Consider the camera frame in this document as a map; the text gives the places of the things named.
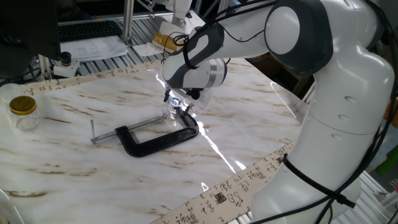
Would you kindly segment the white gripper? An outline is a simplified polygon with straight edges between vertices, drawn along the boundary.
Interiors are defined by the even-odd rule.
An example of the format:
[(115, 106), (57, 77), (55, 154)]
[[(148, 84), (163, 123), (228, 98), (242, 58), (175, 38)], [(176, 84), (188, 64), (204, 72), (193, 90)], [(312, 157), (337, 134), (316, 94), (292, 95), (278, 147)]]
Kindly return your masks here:
[(170, 88), (165, 91), (164, 103), (169, 100), (170, 91), (172, 94), (180, 96), (186, 104), (189, 104), (182, 111), (182, 116), (186, 116), (194, 106), (205, 108), (212, 96), (212, 89), (210, 88)]

